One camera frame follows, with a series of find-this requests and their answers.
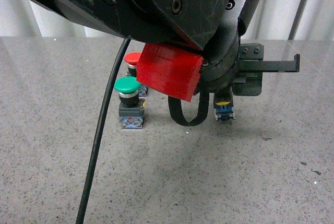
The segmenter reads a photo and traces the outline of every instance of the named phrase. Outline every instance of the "white curtain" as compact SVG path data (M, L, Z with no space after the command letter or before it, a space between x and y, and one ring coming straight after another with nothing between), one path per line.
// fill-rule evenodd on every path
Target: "white curtain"
M286 40L301 0L261 0L243 39ZM0 36L109 37L29 0L0 0ZM296 40L334 40L334 0L306 0Z

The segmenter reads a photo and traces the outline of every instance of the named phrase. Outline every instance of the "black cable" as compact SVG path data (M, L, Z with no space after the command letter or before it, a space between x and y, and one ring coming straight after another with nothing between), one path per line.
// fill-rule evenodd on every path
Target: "black cable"
M210 94L208 92L199 93L199 104L196 117L188 122L182 111L181 100L168 96L169 112L172 119L181 126L197 126L208 116Z
M121 48L120 48L120 50L117 54L114 66L113 66L113 68L111 70L111 73L110 73L110 76L109 76L108 84L107 84L106 89L105 89L103 102L102 102L102 107L101 107L100 116L99 116L99 121L98 121L98 126L97 126L96 132L95 132L92 153L90 155L85 186L83 187L83 192L82 192L82 196L81 196L81 202L80 202L80 207L79 207L79 210L78 210L78 216L77 216L76 224L83 224L83 222L84 222L85 213L86 213L87 204L88 204L88 199L89 199L89 194L90 194L90 190L92 188L92 182L93 182L93 178L94 178L96 162L98 160L98 155L99 155L99 149L100 149L100 144L101 144L101 138L102 138L102 134L103 134L105 118L106 118L106 114L108 112L108 107L109 107L109 103L110 103L111 94L113 92L114 85L115 85L116 78L117 78L117 74L118 74L118 71L120 70L120 66L121 66L121 63L123 61L123 57L125 55L127 47L129 46L129 43L130 43L130 39L125 39L123 41L123 43L121 45Z

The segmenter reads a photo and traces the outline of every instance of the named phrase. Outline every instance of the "granite countertop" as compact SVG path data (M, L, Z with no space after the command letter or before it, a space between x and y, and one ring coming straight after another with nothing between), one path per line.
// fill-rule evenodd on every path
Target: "granite countertop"
M0 38L0 223L75 223L121 41ZM143 129L121 129L113 94L86 223L334 223L334 42L259 43L265 60L300 53L301 71L264 74L234 121L210 105L179 126L150 90Z

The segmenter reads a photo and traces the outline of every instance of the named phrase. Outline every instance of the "blue terminal block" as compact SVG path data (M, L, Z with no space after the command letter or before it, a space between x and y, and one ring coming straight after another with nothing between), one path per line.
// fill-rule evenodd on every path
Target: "blue terminal block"
M227 121L229 119L235 120L231 87L226 87L214 94L213 108L216 121Z
M142 128L144 123L145 99L139 98L141 84L135 77L123 77L116 81L115 90L121 100L118 115L122 128Z
M229 107L227 105L221 105L215 108L214 116L216 117L216 121L218 120L227 121L229 119L235 120L233 107Z
M139 97L146 97L148 86L141 85L139 89Z

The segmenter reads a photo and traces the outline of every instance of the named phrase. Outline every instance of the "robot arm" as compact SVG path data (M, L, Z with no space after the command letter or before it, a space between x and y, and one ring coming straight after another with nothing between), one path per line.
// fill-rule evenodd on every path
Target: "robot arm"
M232 103L232 98L220 96L232 97L232 91L237 96L259 95L263 72L299 71L299 55L289 62L265 62L262 45L240 43L259 0L32 1L72 22L147 43L138 81L173 97L172 116L182 112L179 99L190 101L200 92L206 99L196 124L206 118L209 93L215 94L217 107ZM164 66L169 69L161 75Z

